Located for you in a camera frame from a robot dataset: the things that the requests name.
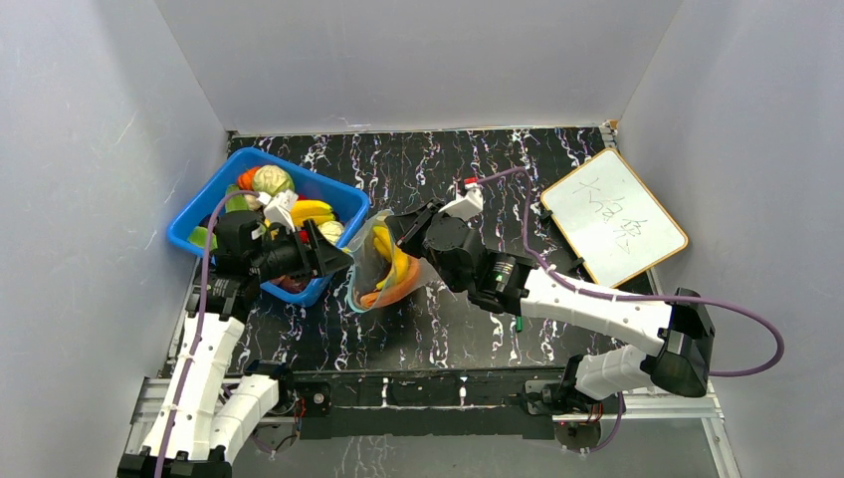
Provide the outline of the small green cabbage toy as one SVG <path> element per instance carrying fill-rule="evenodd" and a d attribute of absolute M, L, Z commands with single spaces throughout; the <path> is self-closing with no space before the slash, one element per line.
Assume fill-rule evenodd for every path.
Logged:
<path fill-rule="evenodd" d="M 344 225 L 335 220 L 326 221 L 320 224 L 317 228 L 322 236 L 332 245 L 335 245 L 344 233 Z"/>

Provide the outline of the clear zip top bag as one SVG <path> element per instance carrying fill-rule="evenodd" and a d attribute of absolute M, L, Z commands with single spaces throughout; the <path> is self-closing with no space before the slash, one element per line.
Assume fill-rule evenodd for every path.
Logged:
<path fill-rule="evenodd" d="M 356 312 L 365 313 L 359 305 L 361 296 L 376 291 L 376 284 L 384 279 L 389 270 L 390 264 L 381 257 L 373 245 L 373 228 L 375 226 L 385 226 L 385 218 L 393 215 L 391 209 L 384 209 L 377 212 L 372 218 L 367 219 L 361 228 L 350 239 L 349 243 L 343 248 L 353 258 L 353 265 L 350 268 L 350 279 L 346 294 L 346 302 Z M 420 263 L 420 280 L 422 288 L 429 283 L 438 281 L 433 267 L 425 259 L 416 259 L 406 254 L 412 262 L 418 261 Z"/>

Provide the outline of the orange papaya slice toy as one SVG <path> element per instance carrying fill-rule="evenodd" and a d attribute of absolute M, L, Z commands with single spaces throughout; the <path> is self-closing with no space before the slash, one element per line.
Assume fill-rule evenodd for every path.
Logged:
<path fill-rule="evenodd" d="M 407 276 L 400 282 L 381 292 L 371 292 L 360 297 L 359 305 L 363 311 L 384 308 L 400 302 L 421 286 L 420 263 L 412 262 Z"/>

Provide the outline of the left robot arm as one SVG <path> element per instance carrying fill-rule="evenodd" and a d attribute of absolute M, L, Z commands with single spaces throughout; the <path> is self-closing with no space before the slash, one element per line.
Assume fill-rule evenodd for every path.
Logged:
<path fill-rule="evenodd" d="M 120 477 L 231 476 L 259 421 L 289 412 L 298 398 L 285 365 L 259 364 L 218 402 L 261 285 L 281 276 L 331 276 L 353 263 L 312 220 L 289 229 L 265 224 L 255 211 L 215 212 L 206 238 L 173 377 L 139 451 L 121 457 Z"/>

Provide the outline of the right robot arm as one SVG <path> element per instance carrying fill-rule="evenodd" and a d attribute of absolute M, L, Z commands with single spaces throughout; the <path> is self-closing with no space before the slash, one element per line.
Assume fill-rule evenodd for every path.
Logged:
<path fill-rule="evenodd" d="M 432 201 L 385 225 L 396 246 L 427 261 L 453 293 L 494 314 L 556 320 L 623 342 L 574 356 L 561 380 L 524 388 L 531 414 L 586 412 L 621 391 L 656 386 L 683 397 L 708 391 L 715 329 L 694 295 L 625 294 L 544 271 L 537 261 L 485 246 L 479 231 Z"/>

